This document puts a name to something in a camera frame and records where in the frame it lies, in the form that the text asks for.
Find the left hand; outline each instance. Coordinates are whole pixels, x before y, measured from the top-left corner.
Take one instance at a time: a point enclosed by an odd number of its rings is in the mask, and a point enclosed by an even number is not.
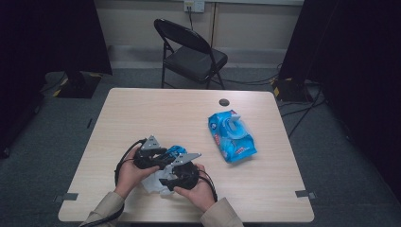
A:
[[[129,160],[133,159],[133,156],[135,155],[135,152],[137,150],[137,147],[133,148],[124,159],[128,161],[125,162],[120,168],[117,187],[114,190],[115,193],[117,193],[124,199],[127,198],[133,188],[141,183],[142,180],[144,180],[150,174],[159,170],[158,166],[140,169],[133,163],[133,160]]]

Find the wet wipes packet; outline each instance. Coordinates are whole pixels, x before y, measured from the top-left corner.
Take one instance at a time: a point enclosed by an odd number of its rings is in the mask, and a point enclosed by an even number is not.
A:
[[[215,113],[209,117],[209,130],[227,163],[255,154],[253,138],[235,111]]]

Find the folding chair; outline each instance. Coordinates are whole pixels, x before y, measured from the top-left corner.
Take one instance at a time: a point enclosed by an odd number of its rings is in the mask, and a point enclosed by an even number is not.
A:
[[[167,68],[197,83],[207,83],[206,89],[217,75],[218,82],[214,82],[225,89],[219,70],[227,63],[226,54],[213,49],[201,35],[187,27],[165,19],[156,19],[154,27],[164,41],[162,88],[165,84],[174,88],[165,81]],[[181,47],[174,51],[168,41],[180,44]]]

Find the table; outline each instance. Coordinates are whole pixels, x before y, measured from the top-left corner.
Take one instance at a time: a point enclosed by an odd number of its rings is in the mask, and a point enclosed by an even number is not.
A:
[[[230,105],[219,101],[226,98]],[[253,134],[258,152],[227,164],[207,128],[207,118],[235,110]],[[61,221],[84,221],[114,190],[113,171],[135,141],[154,135],[162,147],[201,152],[218,197],[226,197],[244,222],[310,222],[314,214],[274,97],[268,92],[114,88],[79,163],[64,201]],[[199,222],[201,211],[178,194],[161,197],[143,186],[127,197],[120,221]]]

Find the right hand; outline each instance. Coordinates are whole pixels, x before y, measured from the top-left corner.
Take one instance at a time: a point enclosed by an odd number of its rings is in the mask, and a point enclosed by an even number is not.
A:
[[[195,164],[195,166],[197,166],[199,170],[205,171],[203,165]],[[204,172],[200,171],[200,175],[207,179],[207,176],[204,174]],[[203,179],[199,179],[197,185],[191,190],[175,186],[174,191],[189,199],[195,206],[200,208],[203,213],[206,212],[213,204],[215,204],[212,189]]]

